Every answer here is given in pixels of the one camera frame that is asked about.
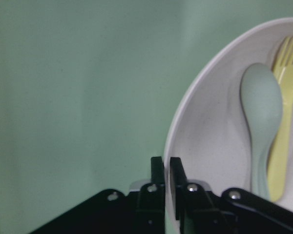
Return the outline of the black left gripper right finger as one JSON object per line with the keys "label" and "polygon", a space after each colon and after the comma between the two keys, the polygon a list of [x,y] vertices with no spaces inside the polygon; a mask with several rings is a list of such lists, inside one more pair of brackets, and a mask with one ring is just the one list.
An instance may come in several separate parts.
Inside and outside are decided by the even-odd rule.
{"label": "black left gripper right finger", "polygon": [[182,234],[293,234],[293,212],[240,188],[220,196],[186,177],[181,159],[169,162],[172,213]]}

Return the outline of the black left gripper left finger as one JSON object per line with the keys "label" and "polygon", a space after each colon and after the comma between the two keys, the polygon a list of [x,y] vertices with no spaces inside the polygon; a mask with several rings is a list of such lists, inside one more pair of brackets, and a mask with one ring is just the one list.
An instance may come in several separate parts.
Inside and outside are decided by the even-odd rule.
{"label": "black left gripper left finger", "polygon": [[128,195],[103,190],[33,231],[35,234],[163,234],[165,179],[162,158],[151,158],[151,178]]}

